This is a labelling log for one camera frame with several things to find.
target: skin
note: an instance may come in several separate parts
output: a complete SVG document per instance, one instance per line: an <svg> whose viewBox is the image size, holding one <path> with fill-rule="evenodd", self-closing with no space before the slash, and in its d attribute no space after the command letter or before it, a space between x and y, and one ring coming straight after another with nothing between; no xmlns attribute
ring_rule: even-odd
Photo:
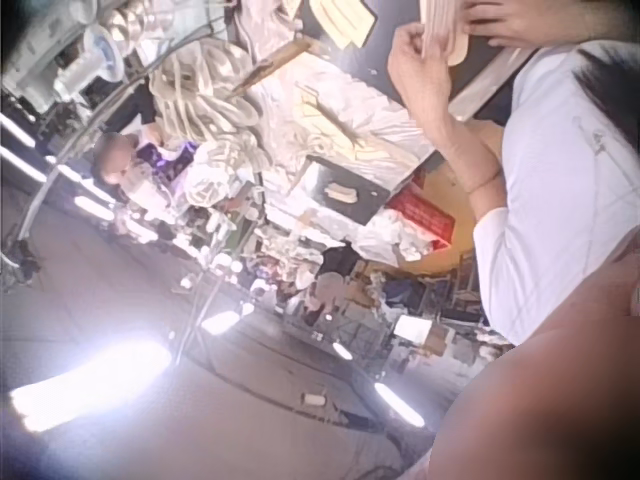
<svg viewBox="0 0 640 480"><path fill-rule="evenodd" d="M467 31L511 46L628 38L620 12L606 2L591 4L590 11L581 8L575 0L466 2ZM500 162L448 114L447 52L436 45L422 58L421 33L419 25L397 32L389 73L480 219L506 205ZM629 452L640 458L637 232L629 232L614 252L524 344L465 389L438 432L428 473L425 466L410 478L640 478L640 472L628 471L633 465L616 458Z"/></svg>
<svg viewBox="0 0 640 480"><path fill-rule="evenodd" d="M489 44L537 48L592 39L633 41L638 30L617 2L606 0L465 0L465 31Z"/></svg>

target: hand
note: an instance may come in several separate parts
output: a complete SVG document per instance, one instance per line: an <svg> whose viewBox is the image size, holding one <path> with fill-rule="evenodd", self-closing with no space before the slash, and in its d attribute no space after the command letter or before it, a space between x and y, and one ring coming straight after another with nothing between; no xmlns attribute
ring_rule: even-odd
<svg viewBox="0 0 640 480"><path fill-rule="evenodd" d="M417 23L396 30L389 56L389 76L410 115L429 140L437 143L446 130L451 95L447 65L449 39L440 39L422 55L423 26Z"/></svg>
<svg viewBox="0 0 640 480"><path fill-rule="evenodd" d="M151 143L159 147L162 146L164 141L162 139L162 128L160 128L160 125L156 122L149 123L148 125L143 125L142 130L145 137L147 137Z"/></svg>
<svg viewBox="0 0 640 480"><path fill-rule="evenodd" d="M489 44L537 48L608 38L622 28L615 2L582 0L464 0L462 19L471 35Z"/></svg>

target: black hair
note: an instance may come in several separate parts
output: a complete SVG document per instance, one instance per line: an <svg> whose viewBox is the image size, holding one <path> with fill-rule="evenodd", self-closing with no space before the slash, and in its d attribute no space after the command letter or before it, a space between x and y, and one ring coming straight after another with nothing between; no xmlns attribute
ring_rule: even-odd
<svg viewBox="0 0 640 480"><path fill-rule="evenodd" d="M575 77L584 93L636 152L640 123L640 55L606 50L605 58L580 50L588 65Z"/></svg>

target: black object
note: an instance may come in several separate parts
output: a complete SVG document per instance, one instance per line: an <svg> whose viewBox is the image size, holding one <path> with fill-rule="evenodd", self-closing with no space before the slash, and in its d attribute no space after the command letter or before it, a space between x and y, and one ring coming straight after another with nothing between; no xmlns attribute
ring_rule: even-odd
<svg viewBox="0 0 640 480"><path fill-rule="evenodd" d="M323 273L335 272L343 277L348 277L353 272L356 264L362 259L360 254L351 246L351 242L345 242L343 247L328 248L322 253L322 265L316 278Z"/></svg>
<svg viewBox="0 0 640 480"><path fill-rule="evenodd" d="M316 183L312 189L307 189L307 193L320 205L330 208L360 225L369 223L369 220L378 213L393 194L371 180L322 157L309 155L307 158L319 166ZM303 184L305 177L306 175L303 176L301 182ZM325 190L332 183L354 189L358 195L357 201L344 203L330 198Z"/></svg>

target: woman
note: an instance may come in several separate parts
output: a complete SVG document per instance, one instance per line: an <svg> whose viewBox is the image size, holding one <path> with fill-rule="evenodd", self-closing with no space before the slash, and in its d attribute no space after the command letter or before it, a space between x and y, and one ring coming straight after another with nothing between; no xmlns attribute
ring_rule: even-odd
<svg viewBox="0 0 640 480"><path fill-rule="evenodd" d="M579 46L519 74L500 164L448 114L447 52L422 60L419 26L394 40L391 77L469 194L489 320L524 343L458 398L424 478L640 478L640 52L588 41L634 39L634 17L575 0L475 1L465 16L496 45Z"/></svg>
<svg viewBox="0 0 640 480"><path fill-rule="evenodd" d="M483 305L493 327L518 345L640 224L640 162L631 144L638 83L630 69L638 47L589 42L540 51L516 79L501 164L448 113L447 52L432 45L423 60L421 28L398 31L390 75L469 195ZM610 97L617 112L602 105Z"/></svg>

